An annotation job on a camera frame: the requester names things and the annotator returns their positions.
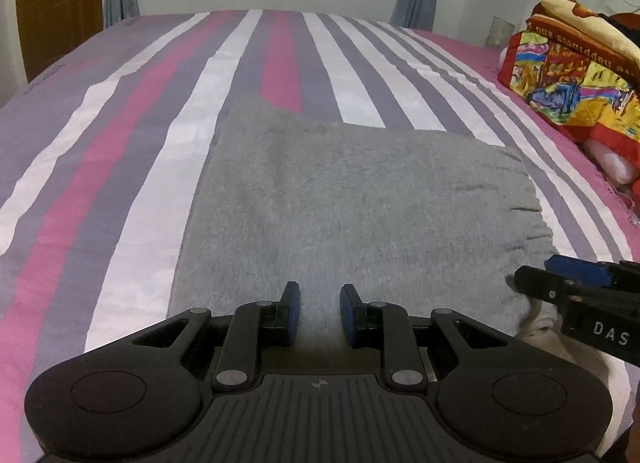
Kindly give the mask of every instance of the striped bedsheet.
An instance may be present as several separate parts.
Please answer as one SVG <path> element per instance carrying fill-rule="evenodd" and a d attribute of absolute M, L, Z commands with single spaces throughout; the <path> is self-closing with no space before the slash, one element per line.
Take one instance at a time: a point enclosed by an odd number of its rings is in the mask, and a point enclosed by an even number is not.
<path fill-rule="evenodd" d="M 41 454 L 22 413 L 40 372 L 165 318 L 198 178 L 230 105 L 437 129 L 520 151 L 560 253 L 640 259 L 593 165 L 494 84 L 497 56 L 341 16 L 147 16 L 95 36 L 0 110 L 0 461 Z M 610 445 L 638 371 L 611 357 Z"/>

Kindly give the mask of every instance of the colorful pattern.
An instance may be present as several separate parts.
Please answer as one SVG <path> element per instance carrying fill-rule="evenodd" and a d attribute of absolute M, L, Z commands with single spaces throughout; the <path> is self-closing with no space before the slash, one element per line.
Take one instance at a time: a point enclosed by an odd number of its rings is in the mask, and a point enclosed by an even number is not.
<path fill-rule="evenodd" d="M 575 142 L 594 138 L 640 167 L 640 101 L 627 80 L 533 31 L 510 48 L 502 83 Z"/>
<path fill-rule="evenodd" d="M 523 62 L 540 55 L 533 44 Z M 0 461 L 39 455 L 22 415 L 37 374 L 164 318 L 200 172 L 246 94 L 310 118 L 514 148 L 560 253 L 640 259 L 626 208 L 593 166 L 454 49 L 476 53 L 339 16 L 141 17 L 95 36 L 2 108 Z M 612 440 L 636 388 L 622 377 Z"/>

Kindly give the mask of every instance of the black object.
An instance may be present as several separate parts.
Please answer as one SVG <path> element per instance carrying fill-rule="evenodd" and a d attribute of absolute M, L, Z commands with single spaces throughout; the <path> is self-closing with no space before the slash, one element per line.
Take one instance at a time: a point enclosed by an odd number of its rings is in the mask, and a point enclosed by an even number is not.
<path fill-rule="evenodd" d="M 554 255 L 545 268 L 518 268 L 516 289 L 558 306 L 565 335 L 640 366 L 640 265 Z"/>
<path fill-rule="evenodd" d="M 348 284 L 348 344 L 380 350 L 380 371 L 263 374 L 261 350 L 293 343 L 299 308 L 288 283 L 278 303 L 194 308 L 52 367 L 24 404 L 40 462 L 597 461 L 612 404 L 580 367 L 449 309 L 362 303 Z"/>

